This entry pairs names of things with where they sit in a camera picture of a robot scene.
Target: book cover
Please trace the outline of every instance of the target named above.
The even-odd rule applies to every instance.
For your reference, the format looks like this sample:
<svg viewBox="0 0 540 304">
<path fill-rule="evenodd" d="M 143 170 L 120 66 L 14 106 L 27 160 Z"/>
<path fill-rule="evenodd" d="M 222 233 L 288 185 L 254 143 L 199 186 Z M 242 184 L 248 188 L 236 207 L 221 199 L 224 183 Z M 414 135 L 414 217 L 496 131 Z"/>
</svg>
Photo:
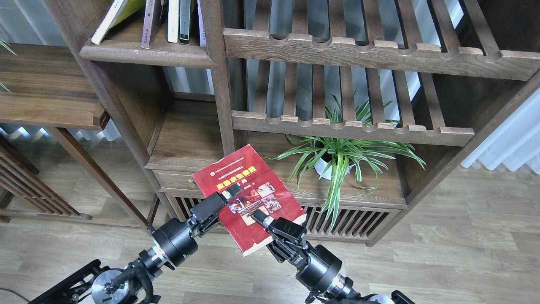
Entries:
<svg viewBox="0 0 540 304">
<path fill-rule="evenodd" d="M 180 38 L 179 42 L 188 44 L 191 33 L 191 14 L 195 8 L 194 0 L 180 0 Z"/>
<path fill-rule="evenodd" d="M 201 47 L 206 46 L 206 34 L 204 32 L 204 25 L 203 25 L 203 12 L 201 12 L 201 1 L 197 0 L 197 11 L 199 14 L 199 38 L 200 38 L 200 45 Z"/>
<path fill-rule="evenodd" d="M 180 0 L 169 0 L 167 21 L 167 41 L 178 42 L 178 28 L 180 22 Z"/>
<path fill-rule="evenodd" d="M 92 43 L 100 44 L 105 34 L 118 23 L 122 22 L 134 12 L 140 10 L 145 5 L 145 0 L 114 0 L 107 14 L 103 18 L 96 32 L 92 36 Z"/>
<path fill-rule="evenodd" d="M 255 210 L 298 224 L 306 220 L 306 212 L 298 201 L 251 145 L 196 172 L 193 180 L 206 197 L 216 191 L 222 192 L 234 183 L 241 187 L 242 193 L 220 211 L 219 218 L 244 256 L 272 241 L 272 237 L 251 218 Z"/>
<path fill-rule="evenodd" d="M 156 37 L 158 28 L 161 25 L 165 12 L 167 11 L 167 0 L 146 0 L 144 12 L 143 37 L 140 46 L 149 49 L 150 43 Z"/>
</svg>

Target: cable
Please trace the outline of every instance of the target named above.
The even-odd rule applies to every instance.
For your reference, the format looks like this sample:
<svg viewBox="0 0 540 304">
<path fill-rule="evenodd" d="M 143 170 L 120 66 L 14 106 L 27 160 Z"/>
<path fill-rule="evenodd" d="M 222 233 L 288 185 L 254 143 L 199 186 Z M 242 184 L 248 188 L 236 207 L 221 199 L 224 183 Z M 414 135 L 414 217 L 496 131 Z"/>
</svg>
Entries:
<svg viewBox="0 0 540 304">
<path fill-rule="evenodd" d="M 11 289 L 7 289 L 7 288 L 2 288 L 2 287 L 0 287 L 0 290 L 5 290 L 5 291 L 7 291 L 7 292 L 11 292 L 12 294 L 14 294 L 14 295 L 18 296 L 19 298 L 25 300 L 26 302 L 30 302 L 30 300 L 28 300 L 27 298 L 21 296 L 18 292 L 14 292 L 14 291 L 11 290 Z"/>
</svg>

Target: wooden cabinet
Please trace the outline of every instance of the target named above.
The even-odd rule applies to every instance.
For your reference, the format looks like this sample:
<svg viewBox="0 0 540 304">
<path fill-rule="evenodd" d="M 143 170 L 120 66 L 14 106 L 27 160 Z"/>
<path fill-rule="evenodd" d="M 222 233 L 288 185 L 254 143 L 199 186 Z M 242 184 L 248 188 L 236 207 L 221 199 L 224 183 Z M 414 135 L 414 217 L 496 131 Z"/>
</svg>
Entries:
<svg viewBox="0 0 540 304">
<path fill-rule="evenodd" d="M 243 29 L 229 25 L 242 14 L 224 16 L 222 1 L 201 0 L 208 48 L 166 43 L 162 27 L 150 50 L 139 47 L 141 16 L 113 29 L 101 45 L 91 44 L 109 1 L 44 2 L 161 202 L 180 218 L 187 215 L 186 200 L 202 198 L 190 175 L 245 143 L 267 157 L 288 148 L 285 133 L 413 143 L 426 169 L 398 158 L 388 163 L 390 171 L 371 195 L 362 195 L 349 177 L 331 231 L 324 213 L 317 212 L 327 182 L 306 173 L 299 189 L 294 180 L 287 183 L 308 211 L 312 237 L 371 246 L 540 86 L 540 34 L 525 29 L 538 24 L 535 1 L 460 0 L 465 17 L 454 30 L 444 1 L 428 0 L 439 47 L 423 43 L 411 0 L 395 1 L 403 45 L 384 40 L 377 0 L 362 1 L 366 41 L 347 37 L 341 0 L 328 1 L 329 39 L 308 34 L 307 0 L 293 2 L 291 32 L 285 36 L 268 30 L 271 1 L 259 0 L 253 29 Z M 232 6 L 242 11 L 242 2 Z M 241 84 L 247 58 L 260 60 L 252 111 L 247 111 Z M 270 61 L 286 62 L 284 110 L 277 117 L 266 113 Z M 313 69 L 309 121 L 295 113 L 300 63 Z M 339 66 L 345 117 L 340 124 L 325 118 L 323 65 Z M 160 66 L 211 69 L 215 96 L 170 94 Z M 366 69 L 373 126 L 354 120 L 351 67 Z M 384 121 L 377 69 L 393 71 L 398 125 Z M 404 71 L 418 72 L 422 84 L 412 101 Z M 269 164 L 285 181 L 294 161 Z M 374 176 L 364 180 L 374 182 Z"/>
</svg>

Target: potted plant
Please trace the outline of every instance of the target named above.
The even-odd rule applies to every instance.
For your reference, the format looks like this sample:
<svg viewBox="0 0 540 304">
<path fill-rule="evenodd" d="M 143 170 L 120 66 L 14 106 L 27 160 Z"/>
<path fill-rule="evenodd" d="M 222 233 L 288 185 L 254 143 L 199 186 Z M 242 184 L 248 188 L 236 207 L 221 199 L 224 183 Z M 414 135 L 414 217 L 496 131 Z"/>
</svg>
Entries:
<svg viewBox="0 0 540 304">
<path fill-rule="evenodd" d="M 332 123 L 339 123 L 342 121 L 341 103 L 338 101 L 336 96 L 332 95 L 332 97 L 336 102 L 336 108 L 334 110 L 330 110 L 328 106 L 326 106 L 326 116 Z M 384 107 L 386 108 L 390 103 L 391 101 L 384 103 Z M 363 105 L 357 106 L 355 111 L 356 120 L 362 121 L 365 125 L 373 124 L 369 101 L 366 101 Z M 387 120 L 387 122 L 399 123 L 399 121 L 393 120 Z M 289 181 L 291 181 L 293 177 L 300 171 L 298 174 L 298 186 L 300 186 L 300 180 L 307 169 L 315 168 L 317 163 L 319 163 L 321 160 L 326 161 L 326 165 L 324 165 L 322 172 L 319 172 L 319 174 L 321 177 L 326 172 L 331 172 L 332 174 L 326 201 L 321 212 L 326 210 L 328 211 L 326 214 L 326 219 L 332 216 L 330 229 L 334 227 L 338 217 L 340 188 L 345 176 L 350 171 L 349 166 L 356 169 L 354 178 L 359 186 L 362 182 L 362 170 L 360 168 L 360 163 L 362 161 L 366 162 L 373 170 L 377 182 L 376 186 L 360 186 L 361 189 L 369 191 L 366 194 L 369 195 L 372 194 L 379 186 L 379 174 L 383 173 L 382 168 L 388 170 L 388 166 L 380 160 L 381 158 L 393 160 L 395 159 L 393 154 L 399 154 L 414 159 L 422 168 L 424 168 L 424 165 L 426 164 L 422 159 L 414 154 L 414 147 L 409 143 L 354 140 L 305 135 L 299 135 L 298 137 L 300 139 L 295 142 L 289 135 L 287 135 L 287 139 L 292 143 L 297 143 L 298 146 L 288 149 L 287 151 L 276 156 L 274 159 L 281 160 L 294 154 L 301 155 L 293 169 L 291 177 L 289 178 Z"/>
</svg>

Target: white book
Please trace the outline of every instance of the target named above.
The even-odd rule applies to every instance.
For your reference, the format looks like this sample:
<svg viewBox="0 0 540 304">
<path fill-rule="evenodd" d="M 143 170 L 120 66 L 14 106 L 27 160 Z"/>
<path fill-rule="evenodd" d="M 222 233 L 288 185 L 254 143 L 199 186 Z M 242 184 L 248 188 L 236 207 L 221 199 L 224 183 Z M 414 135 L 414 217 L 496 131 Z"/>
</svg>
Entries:
<svg viewBox="0 0 540 304">
<path fill-rule="evenodd" d="M 178 43 L 178 30 L 180 24 L 180 0 L 169 0 L 167 23 L 167 41 L 172 43 Z"/>
<path fill-rule="evenodd" d="M 204 25 L 203 25 L 203 13 L 201 12 L 201 1 L 197 0 L 197 10 L 199 11 L 199 36 L 200 36 L 200 43 L 201 47 L 206 46 L 206 34 L 204 32 Z"/>
<path fill-rule="evenodd" d="M 105 15 L 105 18 L 103 18 L 103 21 L 98 26 L 98 29 L 92 36 L 91 41 L 94 44 L 100 44 L 102 42 L 103 37 L 105 37 L 105 34 L 112 27 L 126 3 L 127 0 L 114 0 L 112 2 L 111 8 L 109 8 L 109 11 Z"/>
<path fill-rule="evenodd" d="M 138 11 L 145 4 L 145 0 L 113 0 L 109 11 L 92 36 L 94 44 L 100 44 L 105 34 L 115 25 Z"/>
</svg>

